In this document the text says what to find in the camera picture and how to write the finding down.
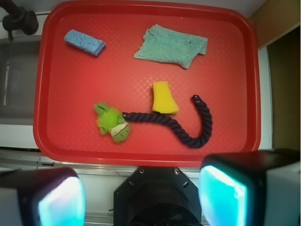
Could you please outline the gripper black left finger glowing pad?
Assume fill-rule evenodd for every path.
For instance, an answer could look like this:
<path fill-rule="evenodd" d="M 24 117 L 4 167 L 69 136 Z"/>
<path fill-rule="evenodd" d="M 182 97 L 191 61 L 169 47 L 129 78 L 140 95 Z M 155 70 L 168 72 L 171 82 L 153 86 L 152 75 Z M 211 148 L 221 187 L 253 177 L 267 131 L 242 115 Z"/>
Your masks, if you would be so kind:
<path fill-rule="evenodd" d="M 0 173 L 2 226 L 82 226 L 84 184 L 70 168 Z"/>

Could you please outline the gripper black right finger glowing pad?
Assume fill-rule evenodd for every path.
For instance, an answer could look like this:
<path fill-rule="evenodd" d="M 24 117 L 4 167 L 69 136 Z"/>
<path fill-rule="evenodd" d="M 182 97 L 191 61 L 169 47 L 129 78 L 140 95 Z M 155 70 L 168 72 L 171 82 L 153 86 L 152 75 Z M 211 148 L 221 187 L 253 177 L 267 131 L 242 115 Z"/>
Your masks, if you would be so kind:
<path fill-rule="evenodd" d="M 300 151 L 283 148 L 206 156 L 198 193 L 208 224 L 300 225 L 300 161 Z"/>

